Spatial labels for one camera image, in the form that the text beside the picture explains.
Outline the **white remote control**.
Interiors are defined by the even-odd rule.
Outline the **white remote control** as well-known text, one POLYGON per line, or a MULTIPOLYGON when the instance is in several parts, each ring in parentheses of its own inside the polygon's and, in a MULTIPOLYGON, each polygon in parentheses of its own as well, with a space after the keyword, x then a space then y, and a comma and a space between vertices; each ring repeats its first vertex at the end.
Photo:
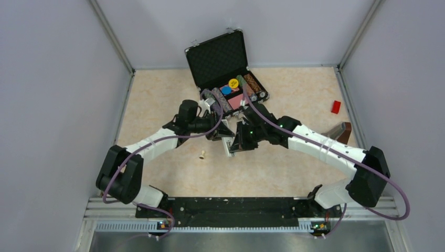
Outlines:
POLYGON ((232 153, 231 150, 230 150, 230 147, 233 144, 233 140, 234 140, 234 137, 223 137, 223 138, 221 138, 225 154, 228 157, 234 157, 235 156, 235 154, 232 153))

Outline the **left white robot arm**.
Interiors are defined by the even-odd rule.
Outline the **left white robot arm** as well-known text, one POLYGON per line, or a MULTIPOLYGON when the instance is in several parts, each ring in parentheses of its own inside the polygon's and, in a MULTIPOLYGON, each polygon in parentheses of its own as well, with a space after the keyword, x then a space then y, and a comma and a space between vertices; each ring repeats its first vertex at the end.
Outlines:
POLYGON ((223 118, 224 108, 217 100, 184 100, 173 119, 153 135, 125 147, 110 147, 97 176, 96 187, 104 196, 114 197, 114 202, 146 205, 154 216, 164 216, 168 211, 164 192, 142 185, 144 164, 180 147, 190 138, 213 140, 232 136, 232 131, 223 124, 223 118))

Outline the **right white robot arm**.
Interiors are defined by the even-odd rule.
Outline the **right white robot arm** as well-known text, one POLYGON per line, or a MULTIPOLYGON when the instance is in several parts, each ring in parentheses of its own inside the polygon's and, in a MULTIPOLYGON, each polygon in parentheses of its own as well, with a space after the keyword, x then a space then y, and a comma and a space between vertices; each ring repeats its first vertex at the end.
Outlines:
POLYGON ((329 208, 350 202, 375 207, 387 185, 382 176, 390 177, 381 149, 348 146, 311 130, 292 117, 276 118, 259 104, 244 111, 243 120, 237 123, 236 136, 227 149, 229 153, 254 150, 261 141, 306 153, 346 175, 339 182, 317 186, 308 195, 312 198, 308 201, 308 210, 314 216, 322 216, 329 208))

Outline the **pink card deck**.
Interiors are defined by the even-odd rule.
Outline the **pink card deck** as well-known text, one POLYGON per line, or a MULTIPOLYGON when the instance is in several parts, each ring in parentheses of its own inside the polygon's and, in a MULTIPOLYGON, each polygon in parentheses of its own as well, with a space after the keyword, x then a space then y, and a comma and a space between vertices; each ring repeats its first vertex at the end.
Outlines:
POLYGON ((229 110, 235 111, 243 109, 243 101, 244 101, 244 95, 239 94, 233 98, 229 98, 227 101, 229 103, 229 110))

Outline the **blue poker chip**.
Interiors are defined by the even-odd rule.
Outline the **blue poker chip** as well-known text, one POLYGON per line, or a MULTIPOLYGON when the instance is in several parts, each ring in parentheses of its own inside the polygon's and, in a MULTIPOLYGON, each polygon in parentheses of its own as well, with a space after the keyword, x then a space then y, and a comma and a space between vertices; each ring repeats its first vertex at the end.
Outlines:
POLYGON ((227 96, 232 93, 232 89, 229 86, 221 87, 220 91, 224 96, 227 96))

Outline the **yellow poker chip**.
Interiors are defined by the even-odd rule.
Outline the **yellow poker chip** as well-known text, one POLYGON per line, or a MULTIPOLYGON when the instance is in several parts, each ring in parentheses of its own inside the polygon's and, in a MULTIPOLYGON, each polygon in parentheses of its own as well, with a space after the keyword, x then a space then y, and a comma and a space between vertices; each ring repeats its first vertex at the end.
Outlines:
POLYGON ((230 79, 229 82, 228 82, 228 86, 229 86, 231 89, 237 89, 238 86, 239 86, 239 81, 238 81, 237 79, 235 79, 235 78, 230 79))

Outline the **black poker chip case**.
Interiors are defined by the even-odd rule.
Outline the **black poker chip case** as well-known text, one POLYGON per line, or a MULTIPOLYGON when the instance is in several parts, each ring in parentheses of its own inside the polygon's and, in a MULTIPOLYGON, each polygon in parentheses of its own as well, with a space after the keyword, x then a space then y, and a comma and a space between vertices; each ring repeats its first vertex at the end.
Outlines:
POLYGON ((228 99, 242 94, 242 86, 252 102, 265 102, 269 92, 251 72, 248 64, 244 34, 241 29, 229 31, 220 36, 188 47, 184 51, 187 63, 198 90, 209 90, 207 97, 221 103, 224 117, 239 114, 243 109, 230 111, 228 99), (239 86, 224 96, 220 89, 228 86, 230 79, 237 79, 239 86))

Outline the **red block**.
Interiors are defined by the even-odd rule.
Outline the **red block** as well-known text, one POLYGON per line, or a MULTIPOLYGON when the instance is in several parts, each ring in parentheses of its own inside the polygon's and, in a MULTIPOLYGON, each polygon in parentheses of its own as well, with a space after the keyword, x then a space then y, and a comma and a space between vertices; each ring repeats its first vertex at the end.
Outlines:
POLYGON ((339 114, 340 109, 341 109, 341 105, 342 105, 342 103, 340 101, 334 100, 333 104, 332 104, 332 107, 331 107, 331 112, 333 114, 339 114))

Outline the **brown knife holder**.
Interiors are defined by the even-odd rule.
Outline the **brown knife holder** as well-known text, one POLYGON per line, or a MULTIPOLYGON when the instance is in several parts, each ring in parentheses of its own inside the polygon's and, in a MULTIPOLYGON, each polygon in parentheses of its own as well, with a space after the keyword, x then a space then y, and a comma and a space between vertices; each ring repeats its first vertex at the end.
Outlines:
POLYGON ((340 122, 330 130, 322 133, 323 136, 336 140, 340 143, 348 145, 349 138, 352 133, 352 125, 350 122, 340 122))

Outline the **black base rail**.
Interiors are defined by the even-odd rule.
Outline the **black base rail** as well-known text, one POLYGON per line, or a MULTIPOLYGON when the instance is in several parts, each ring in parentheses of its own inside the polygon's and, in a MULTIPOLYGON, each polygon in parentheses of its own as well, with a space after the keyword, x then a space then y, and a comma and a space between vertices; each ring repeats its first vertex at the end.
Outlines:
POLYGON ((168 197, 159 210, 138 206, 136 218, 173 216, 175 227, 280 228, 298 227, 304 218, 332 221, 340 205, 324 209, 305 197, 168 197))

